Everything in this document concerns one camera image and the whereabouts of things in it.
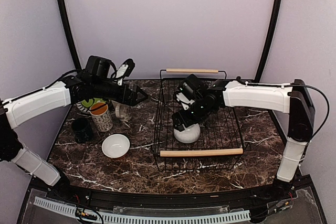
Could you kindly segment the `green leaf-shaped dish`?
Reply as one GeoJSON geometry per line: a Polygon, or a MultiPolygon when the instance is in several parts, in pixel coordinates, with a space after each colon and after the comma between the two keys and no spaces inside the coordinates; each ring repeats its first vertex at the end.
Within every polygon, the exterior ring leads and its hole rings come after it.
{"type": "Polygon", "coordinates": [[[105,103],[105,100],[103,100],[101,98],[92,98],[92,99],[89,99],[89,100],[82,100],[80,103],[84,107],[90,108],[91,106],[93,106],[94,104],[99,103],[99,102],[105,103]]]}

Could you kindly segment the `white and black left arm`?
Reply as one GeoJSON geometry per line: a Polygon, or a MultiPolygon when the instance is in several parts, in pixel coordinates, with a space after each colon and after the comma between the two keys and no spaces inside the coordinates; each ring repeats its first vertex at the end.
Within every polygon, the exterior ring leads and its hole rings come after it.
{"type": "Polygon", "coordinates": [[[71,200],[74,189],[62,181],[60,171],[22,143],[15,129],[51,110],[93,98],[138,105],[148,95],[139,86],[131,88],[123,82],[134,67],[132,59],[116,68],[109,59],[90,56],[84,69],[70,70],[46,87],[1,101],[1,161],[16,164],[53,187],[61,200],[71,200]]]}

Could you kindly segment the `white bowl with black stripes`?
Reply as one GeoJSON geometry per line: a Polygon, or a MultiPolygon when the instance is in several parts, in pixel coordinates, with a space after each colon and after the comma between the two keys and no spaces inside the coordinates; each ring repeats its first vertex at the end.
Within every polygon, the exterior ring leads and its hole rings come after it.
{"type": "Polygon", "coordinates": [[[174,129],[174,137],[181,143],[191,144],[196,142],[201,134],[201,129],[199,124],[191,125],[188,128],[185,128],[183,131],[174,129]]]}

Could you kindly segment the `black wire dish rack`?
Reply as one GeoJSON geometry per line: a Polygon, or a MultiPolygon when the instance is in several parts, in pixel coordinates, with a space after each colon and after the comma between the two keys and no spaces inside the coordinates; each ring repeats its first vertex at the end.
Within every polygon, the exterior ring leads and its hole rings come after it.
{"type": "Polygon", "coordinates": [[[230,170],[245,150],[227,79],[161,78],[151,153],[161,172],[230,170]]]}

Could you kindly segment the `white cup with black characters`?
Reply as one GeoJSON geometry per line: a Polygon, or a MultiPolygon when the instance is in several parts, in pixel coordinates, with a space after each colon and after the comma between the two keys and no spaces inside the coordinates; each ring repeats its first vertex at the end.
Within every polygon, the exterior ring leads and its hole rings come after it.
{"type": "Polygon", "coordinates": [[[112,129],[112,116],[105,102],[95,103],[90,107],[89,111],[98,131],[107,132],[112,129]]]}

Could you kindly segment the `orange bowl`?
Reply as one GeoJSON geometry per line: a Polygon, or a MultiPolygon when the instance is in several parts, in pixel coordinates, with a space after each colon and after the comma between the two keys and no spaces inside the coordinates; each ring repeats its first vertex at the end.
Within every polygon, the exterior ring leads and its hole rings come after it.
{"type": "Polygon", "coordinates": [[[129,151],[130,141],[125,135],[112,134],[102,142],[101,149],[109,158],[120,158],[129,151]]]}

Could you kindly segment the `white plate with black stripes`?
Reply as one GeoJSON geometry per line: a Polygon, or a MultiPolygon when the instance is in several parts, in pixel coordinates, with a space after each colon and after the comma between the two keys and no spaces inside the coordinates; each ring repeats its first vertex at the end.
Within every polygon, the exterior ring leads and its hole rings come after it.
{"type": "Polygon", "coordinates": [[[90,113],[90,108],[84,107],[80,102],[76,103],[77,109],[84,114],[89,114],[90,113]]]}

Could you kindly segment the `dark green cup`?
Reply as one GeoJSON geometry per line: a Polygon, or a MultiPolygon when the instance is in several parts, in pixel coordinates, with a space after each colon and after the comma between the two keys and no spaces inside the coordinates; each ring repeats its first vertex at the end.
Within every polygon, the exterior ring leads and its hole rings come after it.
{"type": "Polygon", "coordinates": [[[77,143],[85,143],[93,139],[93,130],[86,118],[77,118],[71,124],[77,143]]]}

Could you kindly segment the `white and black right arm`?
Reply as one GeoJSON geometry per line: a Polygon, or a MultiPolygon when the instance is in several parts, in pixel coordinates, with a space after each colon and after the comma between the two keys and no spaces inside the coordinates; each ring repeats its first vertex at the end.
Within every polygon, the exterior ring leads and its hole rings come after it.
{"type": "Polygon", "coordinates": [[[200,124],[220,108],[248,107],[282,112],[289,115],[287,142],[277,171],[277,181],[268,188],[273,200],[288,191],[306,149],[317,134],[314,129],[315,107],[309,90],[317,88],[296,79],[292,83],[265,84],[235,80],[217,80],[208,86],[191,74],[181,81],[174,97],[182,109],[172,115],[174,137],[182,143],[195,142],[200,124]]]}

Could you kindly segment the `white mug with grey pattern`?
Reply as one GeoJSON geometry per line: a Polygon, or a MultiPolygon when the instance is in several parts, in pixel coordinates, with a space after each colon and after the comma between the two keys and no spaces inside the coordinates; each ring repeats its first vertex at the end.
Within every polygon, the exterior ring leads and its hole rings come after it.
{"type": "Polygon", "coordinates": [[[116,117],[122,121],[127,122],[132,119],[131,107],[125,104],[121,104],[116,101],[111,101],[114,107],[116,117]]]}

